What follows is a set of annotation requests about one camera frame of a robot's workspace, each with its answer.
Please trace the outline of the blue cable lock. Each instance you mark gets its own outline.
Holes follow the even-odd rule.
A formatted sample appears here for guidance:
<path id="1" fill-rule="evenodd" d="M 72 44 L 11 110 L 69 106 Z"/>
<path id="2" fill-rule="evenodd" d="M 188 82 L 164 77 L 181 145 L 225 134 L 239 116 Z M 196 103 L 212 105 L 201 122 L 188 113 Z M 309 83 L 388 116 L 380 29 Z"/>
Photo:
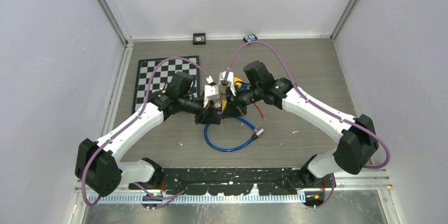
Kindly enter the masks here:
<path id="1" fill-rule="evenodd" d="M 265 129 L 256 126 L 243 117 L 223 121 L 221 126 L 207 124 L 203 130 L 206 144 L 219 152 L 243 150 L 261 138 Z"/>

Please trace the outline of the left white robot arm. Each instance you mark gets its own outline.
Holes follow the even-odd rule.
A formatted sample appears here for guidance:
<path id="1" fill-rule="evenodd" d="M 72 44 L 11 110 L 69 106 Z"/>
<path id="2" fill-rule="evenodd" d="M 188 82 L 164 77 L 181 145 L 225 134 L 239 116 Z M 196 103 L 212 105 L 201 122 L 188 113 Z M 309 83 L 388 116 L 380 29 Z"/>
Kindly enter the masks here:
<path id="1" fill-rule="evenodd" d="M 195 99 L 189 91 L 194 77 L 177 72 L 161 90 L 149 94 L 143 105 L 108 134 L 92 141 L 83 140 L 78 147 L 75 175 L 83 188 L 90 187 L 100 197 L 110 195 L 122 184 L 142 182 L 149 189 L 161 185 L 161 167 L 143 158 L 122 162 L 124 154 L 151 129 L 170 116 L 183 111 L 194 115 L 196 124 L 217 124 L 221 119 L 212 101 L 220 97 L 219 86 L 207 77 L 204 94 Z"/>

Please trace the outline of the red cable padlock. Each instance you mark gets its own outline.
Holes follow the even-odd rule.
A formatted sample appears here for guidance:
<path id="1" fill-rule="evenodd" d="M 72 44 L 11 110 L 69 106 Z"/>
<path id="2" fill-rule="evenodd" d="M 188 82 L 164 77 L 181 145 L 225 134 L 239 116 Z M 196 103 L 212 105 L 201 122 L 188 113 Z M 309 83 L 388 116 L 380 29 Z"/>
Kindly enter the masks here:
<path id="1" fill-rule="evenodd" d="M 260 106 L 258 104 L 256 104 L 256 103 L 254 104 L 254 106 L 258 110 L 262 120 L 265 121 L 266 119 L 265 119 L 265 116 L 264 116 L 263 111 L 261 110 Z"/>

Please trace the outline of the yellow black padlock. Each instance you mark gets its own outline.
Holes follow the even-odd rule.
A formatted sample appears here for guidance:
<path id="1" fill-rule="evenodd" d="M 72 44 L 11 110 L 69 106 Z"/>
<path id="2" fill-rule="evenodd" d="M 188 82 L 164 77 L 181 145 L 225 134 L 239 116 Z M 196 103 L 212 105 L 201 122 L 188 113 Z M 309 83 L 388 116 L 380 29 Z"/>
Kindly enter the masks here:
<path id="1" fill-rule="evenodd" d="M 217 108 L 218 111 L 224 111 L 226 107 L 227 102 L 225 100 L 217 102 L 214 106 Z"/>

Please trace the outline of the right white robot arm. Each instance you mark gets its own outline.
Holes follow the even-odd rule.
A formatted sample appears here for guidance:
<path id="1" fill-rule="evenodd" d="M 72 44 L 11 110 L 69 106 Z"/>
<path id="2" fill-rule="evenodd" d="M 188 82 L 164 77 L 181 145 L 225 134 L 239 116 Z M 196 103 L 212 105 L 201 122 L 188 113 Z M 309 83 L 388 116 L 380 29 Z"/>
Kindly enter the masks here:
<path id="1" fill-rule="evenodd" d="M 249 80 L 245 90 L 236 90 L 232 72 L 221 72 L 219 84 L 226 86 L 227 104 L 222 118 L 247 113 L 247 106 L 258 101 L 297 115 L 330 136 L 337 147 L 324 154 L 313 155 L 296 173 L 302 186 L 315 187 L 323 177 L 338 171 L 356 175 L 366 166 L 379 148 L 373 137 L 373 121 L 366 115 L 353 117 L 342 113 L 305 93 L 287 78 L 275 79 L 266 66 L 256 60 L 244 67 Z"/>

